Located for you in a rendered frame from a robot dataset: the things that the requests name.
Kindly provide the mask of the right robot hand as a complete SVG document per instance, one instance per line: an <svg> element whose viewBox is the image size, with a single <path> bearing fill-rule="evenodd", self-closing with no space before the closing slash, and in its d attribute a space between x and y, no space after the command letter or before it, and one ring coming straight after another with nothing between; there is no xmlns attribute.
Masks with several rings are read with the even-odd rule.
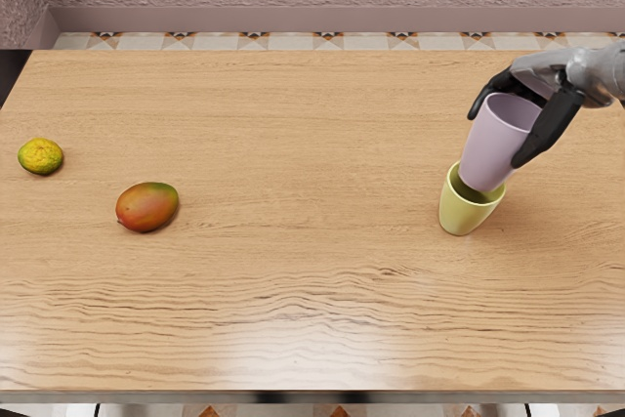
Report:
<svg viewBox="0 0 625 417"><path fill-rule="evenodd" d="M477 117L485 98L507 93L538 105L540 113L511 159L519 169L550 149L582 107L625 108L625 40L600 49L570 47L514 59L481 89L468 118Z"/></svg>

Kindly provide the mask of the lilac cup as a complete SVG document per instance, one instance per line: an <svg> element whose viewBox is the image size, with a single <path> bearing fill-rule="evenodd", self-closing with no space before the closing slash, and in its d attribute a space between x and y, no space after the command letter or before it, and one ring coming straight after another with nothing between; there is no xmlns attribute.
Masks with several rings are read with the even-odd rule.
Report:
<svg viewBox="0 0 625 417"><path fill-rule="evenodd" d="M505 93L488 95L480 107L460 159L459 176L470 188L493 191L514 172L511 160L541 108Z"/></svg>

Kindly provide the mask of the yellow-green cup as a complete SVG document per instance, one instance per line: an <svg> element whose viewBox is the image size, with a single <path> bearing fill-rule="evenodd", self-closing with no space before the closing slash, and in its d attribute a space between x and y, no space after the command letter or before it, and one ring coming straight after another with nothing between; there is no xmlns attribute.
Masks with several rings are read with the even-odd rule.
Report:
<svg viewBox="0 0 625 417"><path fill-rule="evenodd" d="M448 233L463 236L471 233L490 217L506 194L502 184L492 191L468 187L459 175L460 162L447 171L438 202L438 222Z"/></svg>

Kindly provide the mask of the red-green mango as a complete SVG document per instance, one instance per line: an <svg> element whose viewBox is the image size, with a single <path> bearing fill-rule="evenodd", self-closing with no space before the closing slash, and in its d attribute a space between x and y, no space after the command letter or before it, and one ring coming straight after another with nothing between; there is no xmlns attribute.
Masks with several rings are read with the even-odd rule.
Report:
<svg viewBox="0 0 625 417"><path fill-rule="evenodd" d="M117 222L135 232L149 232L165 226L176 214L179 194L165 183L140 183L123 191L115 206Z"/></svg>

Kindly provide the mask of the yellow-green citrus fruit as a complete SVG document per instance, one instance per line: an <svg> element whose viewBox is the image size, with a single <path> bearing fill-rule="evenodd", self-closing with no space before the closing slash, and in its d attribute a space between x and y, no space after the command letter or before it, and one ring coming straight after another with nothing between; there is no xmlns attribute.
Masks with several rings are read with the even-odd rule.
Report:
<svg viewBox="0 0 625 417"><path fill-rule="evenodd" d="M33 138L23 144L18 151L20 166L35 175L47 176L57 171L63 164L63 150L52 140Z"/></svg>

